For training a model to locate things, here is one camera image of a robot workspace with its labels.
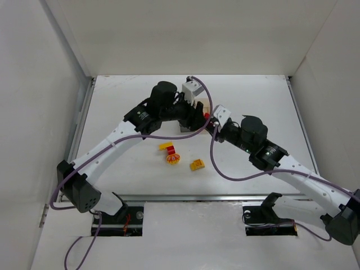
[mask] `black joint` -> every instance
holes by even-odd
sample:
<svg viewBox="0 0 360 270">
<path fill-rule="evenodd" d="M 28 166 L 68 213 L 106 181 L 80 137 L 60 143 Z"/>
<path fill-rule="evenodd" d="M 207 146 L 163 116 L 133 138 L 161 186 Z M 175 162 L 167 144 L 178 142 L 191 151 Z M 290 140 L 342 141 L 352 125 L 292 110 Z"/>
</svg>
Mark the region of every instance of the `black joint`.
<svg viewBox="0 0 360 270">
<path fill-rule="evenodd" d="M 149 135 L 161 127 L 161 121 L 153 118 L 143 105 L 136 106 L 124 116 L 124 122 L 129 121 L 135 126 L 136 132 Z"/>
<path fill-rule="evenodd" d="M 173 106 L 177 87 L 170 82 L 158 82 L 151 91 L 150 98 L 146 105 L 146 111 L 158 116 L 161 110 L 168 109 Z"/>
<path fill-rule="evenodd" d="M 354 196 L 360 198 L 360 190 Z M 327 233 L 344 245 L 353 245 L 360 233 L 360 204 L 350 198 L 346 205 L 340 204 L 341 212 L 334 217 L 328 214 L 321 216 Z"/>
<path fill-rule="evenodd" d="M 241 139 L 254 146 L 260 146 L 266 140 L 267 126 L 256 116 L 244 115 L 244 117 L 240 124 L 242 129 Z"/>
<path fill-rule="evenodd" d="M 266 140 L 262 147 L 250 154 L 249 161 L 259 170 L 274 170 L 285 155 L 288 155 L 285 149 Z"/>
<path fill-rule="evenodd" d="M 60 184 L 70 173 L 74 171 L 74 166 L 65 160 L 57 166 L 57 181 Z M 87 175 L 75 173 L 60 189 L 61 192 L 79 210 L 85 213 L 92 209 L 99 201 L 101 192 L 96 190 L 86 181 Z"/>
</svg>

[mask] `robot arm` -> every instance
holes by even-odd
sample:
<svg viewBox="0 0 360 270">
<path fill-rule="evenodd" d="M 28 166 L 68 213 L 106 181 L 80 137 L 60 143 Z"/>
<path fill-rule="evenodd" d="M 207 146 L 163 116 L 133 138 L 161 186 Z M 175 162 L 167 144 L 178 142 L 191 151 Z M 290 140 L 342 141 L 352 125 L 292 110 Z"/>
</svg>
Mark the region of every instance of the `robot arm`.
<svg viewBox="0 0 360 270">
<path fill-rule="evenodd" d="M 71 164 L 65 160 L 57 166 L 58 182 L 61 183 L 85 162 L 62 187 L 61 191 L 81 212 L 91 209 L 105 212 L 121 220 L 127 205 L 114 193 L 101 192 L 95 185 L 100 175 L 127 149 L 141 142 L 141 136 L 148 136 L 161 127 L 162 122 L 177 120 L 183 127 L 196 131 L 206 124 L 203 105 L 195 105 L 194 98 L 202 92 L 202 87 L 188 80 L 178 93 L 174 84 L 159 82 L 150 98 L 132 109 L 124 120 L 95 148 L 75 159 Z M 296 219 L 326 229 L 336 240 L 351 245 L 360 230 L 360 204 L 350 196 L 311 179 L 314 175 L 298 163 L 286 150 L 267 140 L 267 127 L 254 116 L 245 116 L 241 125 L 233 122 L 230 111 L 217 106 L 206 130 L 218 142 L 227 141 L 246 151 L 249 161 L 259 170 L 279 170 L 273 176 L 297 188 L 313 201 L 295 201 L 279 193 L 270 194 L 260 205 L 244 203 L 247 224 L 277 224 Z M 304 176 L 281 172 L 297 170 Z M 360 191 L 354 193 L 360 197 Z"/>
<path fill-rule="evenodd" d="M 214 110 L 211 122 L 214 124 L 208 129 L 211 133 L 216 132 L 215 140 L 227 141 L 246 151 L 250 154 L 249 161 L 256 168 L 265 172 L 278 171 L 272 175 L 313 200 L 295 201 L 279 193 L 271 193 L 261 204 L 244 203 L 246 224 L 278 224 L 294 219 L 324 228 L 332 238 L 343 244 L 354 243 L 360 230 L 359 202 L 326 184 L 328 182 L 325 179 L 296 161 L 286 150 L 267 140 L 268 129 L 259 118 L 245 116 L 238 125 L 231 120 L 230 112 L 219 105 Z M 323 182 L 311 179 L 314 176 Z M 360 198 L 360 190 L 354 195 Z"/>
<path fill-rule="evenodd" d="M 127 205 L 116 194 L 96 188 L 100 175 L 129 148 L 141 142 L 141 136 L 148 136 L 158 130 L 162 122 L 177 120 L 191 131 L 205 125 L 203 104 L 198 102 L 195 106 L 194 100 L 204 89 L 194 81 L 184 83 L 182 88 L 182 92 L 178 93 L 174 84 L 159 82 L 152 89 L 151 96 L 127 113 L 124 120 L 91 151 L 71 164 L 65 160 L 59 163 L 59 184 L 80 168 L 61 188 L 79 212 L 93 209 L 121 220 L 126 214 Z M 134 138 L 122 141 L 129 136 Z"/>
</svg>

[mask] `red lego piece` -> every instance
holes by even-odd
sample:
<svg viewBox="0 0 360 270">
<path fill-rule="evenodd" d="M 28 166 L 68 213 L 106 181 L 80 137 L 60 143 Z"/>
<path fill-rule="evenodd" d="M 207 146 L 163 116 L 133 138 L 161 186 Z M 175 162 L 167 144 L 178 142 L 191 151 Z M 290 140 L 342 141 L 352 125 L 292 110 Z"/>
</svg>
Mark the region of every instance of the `red lego piece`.
<svg viewBox="0 0 360 270">
<path fill-rule="evenodd" d="M 174 146 L 169 146 L 166 148 L 168 150 L 168 155 L 175 154 L 175 148 Z"/>
</svg>

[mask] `white wall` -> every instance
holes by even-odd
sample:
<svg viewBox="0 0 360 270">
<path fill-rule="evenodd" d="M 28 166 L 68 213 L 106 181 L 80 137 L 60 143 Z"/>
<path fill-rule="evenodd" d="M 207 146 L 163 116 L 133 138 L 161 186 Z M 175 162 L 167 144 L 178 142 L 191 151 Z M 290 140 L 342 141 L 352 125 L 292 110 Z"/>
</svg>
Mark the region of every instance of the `white wall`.
<svg viewBox="0 0 360 270">
<path fill-rule="evenodd" d="M 336 0 L 47 2 L 93 76 L 293 75 Z"/>
<path fill-rule="evenodd" d="M 0 0 L 0 262 L 29 269 L 79 80 L 39 0 Z"/>
<path fill-rule="evenodd" d="M 360 1 L 338 0 L 292 79 L 322 176 L 360 188 Z M 354 247 L 360 261 L 360 239 Z"/>
</svg>

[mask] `white table surface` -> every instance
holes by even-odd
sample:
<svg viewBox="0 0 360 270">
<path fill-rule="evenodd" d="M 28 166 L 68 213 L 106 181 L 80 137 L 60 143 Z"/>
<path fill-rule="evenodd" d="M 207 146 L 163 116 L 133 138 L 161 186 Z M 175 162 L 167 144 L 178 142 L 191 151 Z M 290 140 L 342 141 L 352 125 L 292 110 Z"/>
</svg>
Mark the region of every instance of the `white table surface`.
<svg viewBox="0 0 360 270">
<path fill-rule="evenodd" d="M 232 111 L 232 119 L 241 122 L 242 115 L 254 115 L 267 125 L 268 138 L 285 148 L 299 162 L 313 169 L 310 154 L 297 117 L 290 91 L 283 75 L 199 75 L 208 86 L 214 105 L 222 104 Z M 85 154 L 105 138 L 124 115 L 150 96 L 161 80 L 177 85 L 185 75 L 99 76 L 91 99 L 78 156 Z M 178 122 L 164 123 L 156 135 L 178 136 Z M 249 195 L 280 192 L 298 193 L 288 184 L 270 176 L 242 183 L 227 181 L 217 175 L 210 163 L 210 136 L 174 141 L 181 161 L 165 162 L 166 153 L 159 144 L 166 141 L 146 139 L 132 147 L 109 167 L 97 182 L 103 190 L 122 195 Z M 229 143 L 216 143 L 215 159 L 220 169 L 231 177 L 259 172 L 248 161 L 248 154 Z M 202 159 L 205 169 L 192 172 L 190 164 Z"/>
<path fill-rule="evenodd" d="M 239 202 L 146 203 L 143 236 L 99 237 L 81 270 L 359 269 L 350 246 L 323 242 L 302 228 L 298 237 L 246 236 L 241 216 Z M 50 210 L 31 270 L 64 269 L 66 251 L 78 236 L 90 235 L 91 221 L 89 213 Z M 73 247 L 69 269 L 76 269 L 91 239 Z"/>
</svg>

